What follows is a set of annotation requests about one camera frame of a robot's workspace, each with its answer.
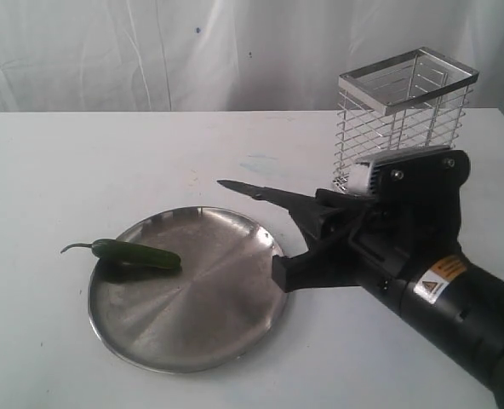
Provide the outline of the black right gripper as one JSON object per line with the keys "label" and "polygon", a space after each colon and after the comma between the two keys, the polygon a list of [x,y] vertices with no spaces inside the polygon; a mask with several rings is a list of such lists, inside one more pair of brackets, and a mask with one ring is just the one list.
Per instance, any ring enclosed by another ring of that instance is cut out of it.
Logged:
{"label": "black right gripper", "polygon": [[383,171],[372,197],[262,187],[255,199],[286,209],[308,249],[274,256],[272,280],[285,293],[361,286],[376,297],[471,297],[458,242],[460,191],[470,173],[468,155],[450,149],[412,160],[400,181]]}

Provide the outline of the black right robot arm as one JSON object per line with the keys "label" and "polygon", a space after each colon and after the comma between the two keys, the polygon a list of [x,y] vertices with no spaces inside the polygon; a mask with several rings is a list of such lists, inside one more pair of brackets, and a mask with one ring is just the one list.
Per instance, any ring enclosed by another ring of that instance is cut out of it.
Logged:
{"label": "black right robot arm", "polygon": [[357,159],[344,193],[262,188],[253,198],[285,208],[306,240],[305,253],[273,259],[283,291],[363,288],[504,408],[504,281],[458,240],[470,172],[462,150],[406,148]]}

